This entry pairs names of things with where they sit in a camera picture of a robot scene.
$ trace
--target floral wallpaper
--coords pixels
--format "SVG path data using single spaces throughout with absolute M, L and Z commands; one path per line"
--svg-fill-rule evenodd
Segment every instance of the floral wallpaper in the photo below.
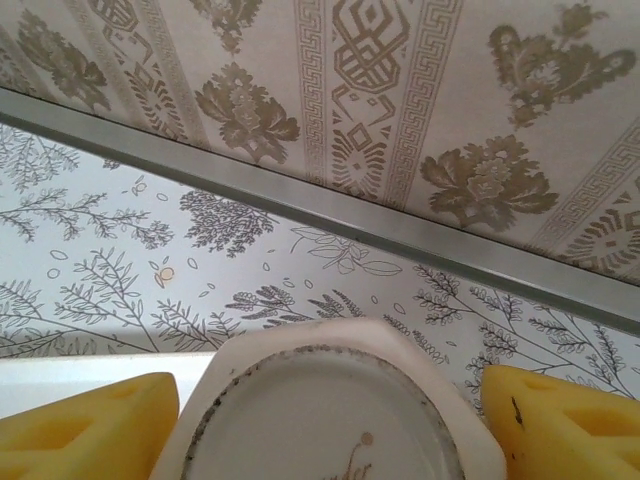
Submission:
M 640 2 L 507 3 L 9 0 L 0 87 L 640 285 Z
M 213 351 L 368 315 L 478 409 L 489 364 L 640 398 L 637 338 L 508 292 L 3 125 L 0 182 L 0 358 Z

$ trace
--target white ceramic dish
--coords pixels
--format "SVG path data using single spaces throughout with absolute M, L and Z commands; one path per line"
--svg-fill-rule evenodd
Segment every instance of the white ceramic dish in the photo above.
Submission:
M 225 343 L 151 480 L 501 480 L 500 447 L 431 360 L 374 319 Z

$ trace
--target metal frame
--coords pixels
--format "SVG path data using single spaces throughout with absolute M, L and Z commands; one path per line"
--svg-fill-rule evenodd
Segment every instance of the metal frame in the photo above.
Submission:
M 0 89 L 0 121 L 640 336 L 640 288 Z

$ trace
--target botanical print wallpaper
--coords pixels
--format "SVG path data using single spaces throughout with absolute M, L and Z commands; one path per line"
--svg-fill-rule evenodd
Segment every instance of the botanical print wallpaper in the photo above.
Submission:
M 214 351 L 367 315 L 478 410 L 490 364 L 640 398 L 637 338 L 509 292 L 4 125 L 0 182 L 0 359 Z
M 640 284 L 639 16 L 9 0 L 0 86 Z

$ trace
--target flower motif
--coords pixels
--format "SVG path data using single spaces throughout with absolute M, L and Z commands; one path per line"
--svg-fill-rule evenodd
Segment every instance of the flower motif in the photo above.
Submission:
M 538 162 L 526 158 L 528 150 L 514 135 L 495 137 L 486 147 L 469 144 L 427 157 L 422 177 L 441 190 L 430 205 L 434 212 L 453 213 L 460 227 L 486 223 L 502 232 L 513 226 L 517 213 L 541 214 L 553 207 L 557 193 L 549 193 L 549 181 Z
M 99 87 L 107 80 L 95 62 L 28 9 L 22 13 L 18 45 L 27 58 L 49 72 L 53 83 L 69 98 L 78 98 L 95 113 L 96 105 L 111 110 L 109 100 Z
M 242 29 L 253 24 L 262 0 L 191 0 L 199 15 L 211 22 L 211 27 L 229 53 L 240 51 Z
M 594 90 L 627 75 L 636 63 L 630 49 L 600 55 L 588 43 L 594 20 L 606 18 L 590 5 L 562 7 L 560 25 L 552 35 L 520 38 L 510 25 L 500 25 L 489 37 L 500 84 L 511 93 L 511 117 L 516 128 L 529 127 L 554 103 L 574 103 Z
M 222 67 L 220 75 L 212 75 L 201 92 L 196 91 L 196 101 L 205 115 L 222 124 L 220 134 L 229 148 L 243 148 L 256 163 L 265 156 L 284 163 L 287 152 L 280 142 L 297 140 L 300 128 L 268 95 L 233 62 Z
M 582 38 L 594 20 L 608 18 L 606 12 L 592 12 L 591 5 L 576 3 L 573 7 L 560 7 L 560 25 L 553 27 L 553 33 L 564 38 Z
M 503 182 L 509 178 L 509 167 L 507 167 L 500 158 L 482 162 L 478 164 L 474 171 L 478 175 L 487 175 L 495 178 L 499 182 Z
M 476 175 L 467 180 L 467 188 L 477 201 L 495 198 L 504 187 L 495 178 L 487 175 Z

